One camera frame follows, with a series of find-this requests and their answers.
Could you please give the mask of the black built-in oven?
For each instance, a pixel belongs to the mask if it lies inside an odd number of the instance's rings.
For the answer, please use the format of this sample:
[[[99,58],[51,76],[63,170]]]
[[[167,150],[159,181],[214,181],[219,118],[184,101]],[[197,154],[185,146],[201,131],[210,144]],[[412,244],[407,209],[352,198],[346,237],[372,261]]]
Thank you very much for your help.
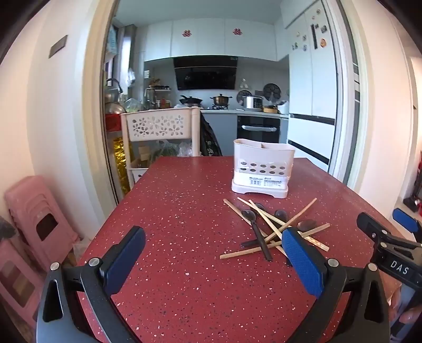
[[[238,116],[237,138],[262,141],[265,143],[278,143],[280,141],[280,119]]]

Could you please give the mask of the steel cooking pot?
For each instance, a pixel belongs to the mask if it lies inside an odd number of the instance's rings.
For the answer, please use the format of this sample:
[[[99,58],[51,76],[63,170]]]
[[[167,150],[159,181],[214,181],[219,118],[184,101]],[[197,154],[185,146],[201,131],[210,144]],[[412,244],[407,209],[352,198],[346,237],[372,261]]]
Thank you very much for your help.
[[[229,101],[232,99],[232,97],[219,94],[218,96],[210,97],[210,99],[212,99],[213,105],[215,107],[228,107]]]

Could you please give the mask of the pink plastic stool stack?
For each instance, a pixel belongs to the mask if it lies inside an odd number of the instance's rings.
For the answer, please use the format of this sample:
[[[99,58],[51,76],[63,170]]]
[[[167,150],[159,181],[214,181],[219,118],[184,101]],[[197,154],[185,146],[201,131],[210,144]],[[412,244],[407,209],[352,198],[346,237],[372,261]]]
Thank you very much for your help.
[[[25,177],[6,190],[4,199],[14,227],[22,238],[24,252],[48,272],[52,263],[62,263],[79,241],[41,176]],[[1,242],[1,300],[30,327],[36,316],[44,276],[28,264],[9,239]]]

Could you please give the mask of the black wok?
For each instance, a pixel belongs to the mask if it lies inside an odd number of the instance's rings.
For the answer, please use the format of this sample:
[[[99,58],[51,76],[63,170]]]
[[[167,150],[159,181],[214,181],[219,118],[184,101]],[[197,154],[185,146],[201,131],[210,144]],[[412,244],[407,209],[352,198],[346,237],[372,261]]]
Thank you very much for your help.
[[[180,103],[188,107],[200,107],[202,104],[202,99],[181,95]]]

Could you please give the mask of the silver rice cooker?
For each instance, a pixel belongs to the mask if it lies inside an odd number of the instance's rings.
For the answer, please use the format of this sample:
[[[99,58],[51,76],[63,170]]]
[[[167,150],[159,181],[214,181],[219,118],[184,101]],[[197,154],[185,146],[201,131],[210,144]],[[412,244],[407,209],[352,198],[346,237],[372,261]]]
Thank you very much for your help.
[[[262,97],[259,96],[246,96],[243,97],[243,107],[247,111],[262,111],[263,102]]]

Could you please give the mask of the white upper cabinets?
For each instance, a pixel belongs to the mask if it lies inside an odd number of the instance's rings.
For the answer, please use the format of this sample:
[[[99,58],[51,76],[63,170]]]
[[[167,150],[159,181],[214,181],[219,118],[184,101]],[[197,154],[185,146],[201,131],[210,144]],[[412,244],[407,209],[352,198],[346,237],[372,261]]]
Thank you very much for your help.
[[[145,61],[205,55],[277,61],[275,27],[241,19],[187,18],[147,28]]]

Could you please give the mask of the white utensil holder caddy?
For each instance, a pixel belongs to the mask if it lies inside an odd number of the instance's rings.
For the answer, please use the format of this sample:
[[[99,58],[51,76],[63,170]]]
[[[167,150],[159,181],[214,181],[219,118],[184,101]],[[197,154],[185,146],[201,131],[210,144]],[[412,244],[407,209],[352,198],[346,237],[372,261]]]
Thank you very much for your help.
[[[286,198],[294,154],[289,144],[236,139],[232,191]]]

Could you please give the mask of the black range hood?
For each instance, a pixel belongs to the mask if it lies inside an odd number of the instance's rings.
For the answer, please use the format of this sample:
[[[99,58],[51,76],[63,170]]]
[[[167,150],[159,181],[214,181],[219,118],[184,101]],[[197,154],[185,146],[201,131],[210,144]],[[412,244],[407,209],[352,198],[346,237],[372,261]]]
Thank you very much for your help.
[[[178,90],[234,90],[236,56],[181,56],[173,58]]]

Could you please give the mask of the white refrigerator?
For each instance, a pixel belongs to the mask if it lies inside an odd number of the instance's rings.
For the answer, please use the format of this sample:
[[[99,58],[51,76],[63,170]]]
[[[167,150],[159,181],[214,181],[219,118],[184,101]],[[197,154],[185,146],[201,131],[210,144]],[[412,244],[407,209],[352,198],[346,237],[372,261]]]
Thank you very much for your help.
[[[289,124],[287,142],[296,157],[329,169],[337,115],[338,85],[333,35],[322,1],[315,1],[287,28]]]

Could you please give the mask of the white flower pattern storage cart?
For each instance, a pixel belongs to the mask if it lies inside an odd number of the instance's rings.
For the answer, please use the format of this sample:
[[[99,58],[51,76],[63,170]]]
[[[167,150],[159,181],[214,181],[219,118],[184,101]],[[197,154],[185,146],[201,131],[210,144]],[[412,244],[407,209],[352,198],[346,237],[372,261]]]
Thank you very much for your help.
[[[200,155],[200,108],[154,109],[120,114],[126,169],[130,187],[139,180],[140,169],[132,166],[131,142],[183,140],[192,143],[193,157]]]

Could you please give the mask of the black plastic bag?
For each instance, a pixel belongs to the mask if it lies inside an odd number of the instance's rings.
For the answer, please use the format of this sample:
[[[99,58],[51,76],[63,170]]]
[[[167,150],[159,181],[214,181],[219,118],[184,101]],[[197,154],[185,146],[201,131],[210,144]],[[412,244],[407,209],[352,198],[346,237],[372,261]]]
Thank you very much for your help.
[[[202,156],[222,156],[217,137],[203,114],[200,114],[200,152]]]

